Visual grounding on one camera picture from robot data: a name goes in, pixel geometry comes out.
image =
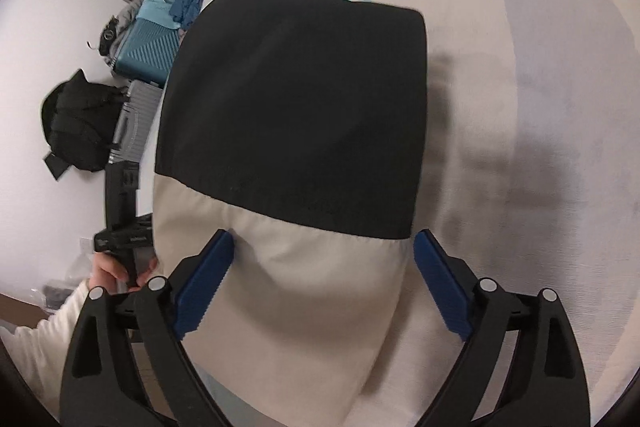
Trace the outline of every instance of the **wooden floor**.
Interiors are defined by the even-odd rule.
[[[31,304],[17,301],[0,294],[0,320],[16,326],[36,327],[38,322],[47,318],[47,314]]]

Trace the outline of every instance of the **person's arm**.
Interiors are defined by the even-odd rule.
[[[151,277],[157,264],[153,260],[149,270],[140,275],[139,286]],[[91,278],[82,282],[54,315],[40,321],[33,330],[22,327],[11,334],[0,327],[0,339],[24,381],[55,417],[58,417],[60,407],[66,351],[86,296],[96,286],[103,286],[110,293],[115,293],[116,280],[126,281],[127,271],[113,257],[96,253]]]

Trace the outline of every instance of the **suitcase handle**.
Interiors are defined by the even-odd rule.
[[[123,152],[123,145],[129,148],[136,137],[137,131],[138,112],[132,107],[123,105],[120,116],[118,117],[118,123],[116,124],[116,131],[113,135],[113,146],[111,148]]]

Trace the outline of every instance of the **white sleeve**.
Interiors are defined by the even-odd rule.
[[[22,327],[11,334],[0,327],[0,338],[15,367],[56,418],[66,352],[87,293],[86,282],[82,282],[55,315],[40,321],[33,330]]]

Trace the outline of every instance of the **hand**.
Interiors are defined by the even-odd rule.
[[[130,292],[138,291],[146,282],[151,279],[151,275],[158,267],[158,258],[154,257],[149,263],[148,269],[139,274],[136,283],[138,286],[129,288]],[[127,282],[129,280],[129,274],[125,267],[120,264],[114,257],[104,252],[96,252],[94,254],[94,269],[92,270],[91,277],[89,279],[89,290],[92,290],[96,286],[102,286],[110,294],[116,293],[117,281]]]

